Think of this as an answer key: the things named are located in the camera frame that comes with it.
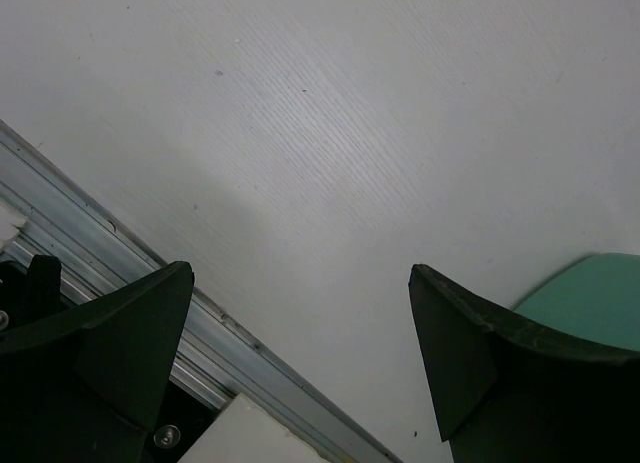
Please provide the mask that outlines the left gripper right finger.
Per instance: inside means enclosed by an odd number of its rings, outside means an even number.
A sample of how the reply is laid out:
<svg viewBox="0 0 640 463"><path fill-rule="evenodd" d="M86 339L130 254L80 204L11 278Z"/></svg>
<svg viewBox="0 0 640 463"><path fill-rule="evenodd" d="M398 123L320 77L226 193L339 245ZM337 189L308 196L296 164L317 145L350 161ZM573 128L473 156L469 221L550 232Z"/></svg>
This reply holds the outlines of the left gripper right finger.
<svg viewBox="0 0 640 463"><path fill-rule="evenodd" d="M639 355L577 338L412 268L414 324L457 462L635 462Z"/></svg>

